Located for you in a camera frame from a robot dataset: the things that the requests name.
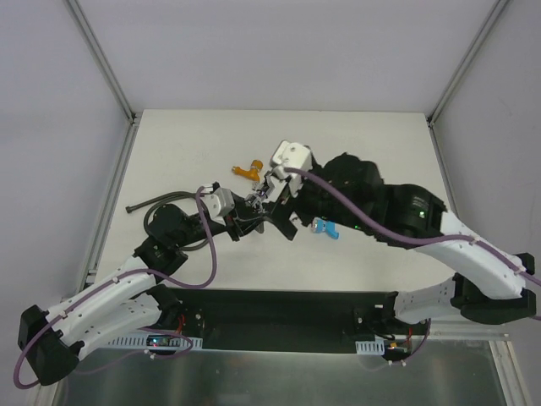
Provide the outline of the chrome lever faucet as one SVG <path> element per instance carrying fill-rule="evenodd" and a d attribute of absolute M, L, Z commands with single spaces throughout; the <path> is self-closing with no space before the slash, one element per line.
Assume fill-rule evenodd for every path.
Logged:
<path fill-rule="evenodd" d="M 274 188 L 274 185 L 269 184 L 267 181 L 254 183 L 252 192 L 245 198 L 246 206 L 257 212 L 262 212 L 264 210 L 263 204 L 269 198 Z"/>

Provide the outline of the blue plastic faucet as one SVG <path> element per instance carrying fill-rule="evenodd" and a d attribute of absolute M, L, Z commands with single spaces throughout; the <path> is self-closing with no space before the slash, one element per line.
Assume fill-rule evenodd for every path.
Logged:
<path fill-rule="evenodd" d="M 340 237 L 340 234 L 336 231 L 335 223 L 326 221 L 322 218 L 316 217 L 312 221 L 310 228 L 313 233 L 324 234 L 333 240 L 338 240 Z"/>

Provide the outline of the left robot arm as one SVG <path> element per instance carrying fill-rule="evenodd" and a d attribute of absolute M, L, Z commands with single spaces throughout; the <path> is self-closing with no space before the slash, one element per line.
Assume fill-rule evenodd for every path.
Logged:
<path fill-rule="evenodd" d="M 226 198 L 221 191 L 199 190 L 194 200 L 197 214 L 167 221 L 171 230 L 149 234 L 109 277 L 46 310 L 34 304 L 23 311 L 17 338 L 21 353 L 13 372 L 18 389 L 61 381 L 87 355 L 125 332 L 155 324 L 173 327 L 178 301 L 164 283 L 192 290 L 209 287 L 218 270 L 214 236 L 229 233 L 239 239 L 254 231 L 269 212 L 254 195 Z M 210 249 L 208 278 L 198 284 L 173 278 L 188 259 L 186 248 L 200 240 Z"/>

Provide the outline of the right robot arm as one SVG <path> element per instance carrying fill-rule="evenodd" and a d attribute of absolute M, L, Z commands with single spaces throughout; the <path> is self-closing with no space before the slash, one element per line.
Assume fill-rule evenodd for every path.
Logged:
<path fill-rule="evenodd" d="M 389 246 L 415 250 L 454 275 L 410 292 L 392 292 L 380 312 L 389 333 L 442 316 L 461 315 L 484 325 L 534 318 L 537 298 L 527 289 L 534 259 L 511 255 L 476 235 L 436 195 L 416 184 L 386 184 L 377 165 L 343 153 L 320 165 L 310 150 L 275 157 L 254 190 L 276 226 L 277 210 L 356 229 Z"/>

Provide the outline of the orange plastic faucet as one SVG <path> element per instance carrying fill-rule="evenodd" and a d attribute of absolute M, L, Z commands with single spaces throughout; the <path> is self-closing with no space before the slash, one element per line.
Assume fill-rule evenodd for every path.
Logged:
<path fill-rule="evenodd" d="M 249 169 L 242 169 L 239 166 L 233 166 L 232 173 L 252 182 L 258 183 L 260 181 L 260 172 L 262 169 L 263 162 L 260 160 L 253 160 Z"/>

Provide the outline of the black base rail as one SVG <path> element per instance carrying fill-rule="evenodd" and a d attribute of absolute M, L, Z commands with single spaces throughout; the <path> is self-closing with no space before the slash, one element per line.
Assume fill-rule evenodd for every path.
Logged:
<path fill-rule="evenodd" d="M 205 349 L 351 354 L 378 335 L 422 335 L 427 327 L 397 321 L 393 294 L 151 289 L 164 315 L 156 329 L 179 328 Z"/>

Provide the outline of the left aluminium frame post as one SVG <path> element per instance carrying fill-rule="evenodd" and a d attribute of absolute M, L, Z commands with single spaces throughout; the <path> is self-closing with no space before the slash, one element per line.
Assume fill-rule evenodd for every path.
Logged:
<path fill-rule="evenodd" d="M 86 46 L 90 51 L 90 55 L 100 71 L 102 78 L 105 80 L 106 85 L 111 91 L 113 98 L 123 112 L 123 115 L 130 123 L 134 123 L 137 118 L 137 113 L 131 107 L 128 98 L 126 97 L 125 92 L 123 91 L 123 88 L 108 61 L 107 55 L 103 51 L 98 37 L 90 24 L 90 21 L 85 15 L 85 11 L 81 6 L 80 1 L 67 0 L 63 3 L 72 16 L 75 25 L 77 26 Z"/>

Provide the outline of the aluminium frame post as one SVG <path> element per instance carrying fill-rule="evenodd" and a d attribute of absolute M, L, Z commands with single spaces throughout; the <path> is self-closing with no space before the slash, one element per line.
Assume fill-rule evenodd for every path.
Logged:
<path fill-rule="evenodd" d="M 454 69 L 447 85 L 442 91 L 438 101 L 435 103 L 434 108 L 431 110 L 430 114 L 427 115 L 427 123 L 430 128 L 434 127 L 439 117 L 444 112 L 444 109 L 451 101 L 451 98 L 456 93 L 459 85 L 466 77 L 468 70 L 473 66 L 473 63 L 483 49 L 484 44 L 491 36 L 495 26 L 502 19 L 505 11 L 511 4 L 511 0 L 494 1 L 475 36 L 468 45 L 459 64 Z"/>
<path fill-rule="evenodd" d="M 126 97 L 125 92 L 123 91 L 123 88 L 108 61 L 107 55 L 103 51 L 98 37 L 90 24 L 90 21 L 85 15 L 85 11 L 81 6 L 80 1 L 67 0 L 63 3 L 72 16 L 75 25 L 77 26 L 86 46 L 90 51 L 90 55 L 100 71 L 102 78 L 105 80 L 106 85 L 111 91 L 113 98 L 123 112 L 123 115 L 130 123 L 134 123 L 137 118 L 137 113 L 131 107 L 128 98 Z"/>

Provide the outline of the right aluminium frame post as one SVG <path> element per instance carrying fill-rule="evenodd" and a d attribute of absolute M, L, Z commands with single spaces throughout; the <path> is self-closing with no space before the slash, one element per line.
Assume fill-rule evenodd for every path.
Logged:
<path fill-rule="evenodd" d="M 494 1 L 475 36 L 468 45 L 459 64 L 454 69 L 447 85 L 442 91 L 438 101 L 435 103 L 434 108 L 431 110 L 430 114 L 427 115 L 427 123 L 430 128 L 434 127 L 439 117 L 444 112 L 444 109 L 451 101 L 451 98 L 456 93 L 459 85 L 466 77 L 468 70 L 473 66 L 473 63 L 483 49 L 484 44 L 491 36 L 495 26 L 502 19 L 505 11 L 511 4 L 511 0 Z"/>

